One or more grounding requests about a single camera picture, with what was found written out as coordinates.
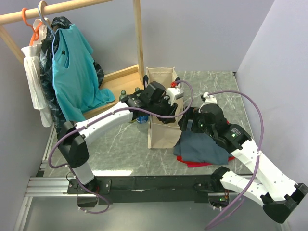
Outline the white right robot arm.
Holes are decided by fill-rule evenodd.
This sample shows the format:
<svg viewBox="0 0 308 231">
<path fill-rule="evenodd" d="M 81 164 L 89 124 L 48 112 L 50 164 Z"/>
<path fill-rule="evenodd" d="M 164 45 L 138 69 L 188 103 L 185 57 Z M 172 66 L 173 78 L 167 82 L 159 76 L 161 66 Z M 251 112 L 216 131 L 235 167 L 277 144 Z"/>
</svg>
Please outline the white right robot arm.
<svg viewBox="0 0 308 231">
<path fill-rule="evenodd" d="M 219 167 L 211 180 L 212 189 L 244 192 L 244 196 L 262 206 L 275 222 L 284 223 L 308 193 L 304 183 L 296 183 L 283 174 L 260 150 L 255 141 L 237 124 L 225 118 L 215 103 L 191 107 L 179 121 L 182 131 L 205 133 L 233 157 L 240 160 L 257 178 L 250 183 L 226 167 Z"/>
</svg>

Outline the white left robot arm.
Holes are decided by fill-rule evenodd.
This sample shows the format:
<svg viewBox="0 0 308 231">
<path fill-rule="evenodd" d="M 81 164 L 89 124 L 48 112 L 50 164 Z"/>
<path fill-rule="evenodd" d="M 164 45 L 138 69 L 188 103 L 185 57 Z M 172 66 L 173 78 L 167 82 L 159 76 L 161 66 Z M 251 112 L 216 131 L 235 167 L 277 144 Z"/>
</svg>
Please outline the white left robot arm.
<svg viewBox="0 0 308 231">
<path fill-rule="evenodd" d="M 122 98 L 112 108 L 88 120 L 73 124 L 66 122 L 59 137 L 59 150 L 79 180 L 84 193 L 97 189 L 97 180 L 89 166 L 88 146 L 110 129 L 149 113 L 159 115 L 165 124 L 175 122 L 177 100 L 183 97 L 179 83 L 170 88 L 153 81 L 143 90 L 136 90 Z"/>
</svg>

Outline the cream canvas tote bag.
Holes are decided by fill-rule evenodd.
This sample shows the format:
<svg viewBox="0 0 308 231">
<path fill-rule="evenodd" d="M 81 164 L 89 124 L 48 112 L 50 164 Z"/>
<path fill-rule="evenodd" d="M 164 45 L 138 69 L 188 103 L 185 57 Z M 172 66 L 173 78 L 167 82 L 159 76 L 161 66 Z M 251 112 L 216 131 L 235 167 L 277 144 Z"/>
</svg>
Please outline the cream canvas tote bag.
<svg viewBox="0 0 308 231">
<path fill-rule="evenodd" d="M 175 68 L 146 68 L 146 75 L 149 80 L 161 83 L 165 88 L 171 86 L 178 76 Z M 164 124 L 155 116 L 149 118 L 148 148 L 166 149 L 173 148 L 181 136 L 178 122 L 182 116 L 176 117 L 174 123 Z"/>
</svg>

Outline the Pocari Sweat bottle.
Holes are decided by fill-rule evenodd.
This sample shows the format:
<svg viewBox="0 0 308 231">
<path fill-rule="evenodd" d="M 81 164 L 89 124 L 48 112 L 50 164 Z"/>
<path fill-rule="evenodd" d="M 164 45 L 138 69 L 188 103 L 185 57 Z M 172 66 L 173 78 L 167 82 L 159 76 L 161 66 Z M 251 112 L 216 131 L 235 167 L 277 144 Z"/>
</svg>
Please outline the Pocari Sweat bottle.
<svg viewBox="0 0 308 231">
<path fill-rule="evenodd" d="M 142 115 L 138 118 L 136 118 L 137 122 L 137 129 L 140 132 L 147 133 L 149 128 L 149 116 L 148 115 Z"/>
</svg>

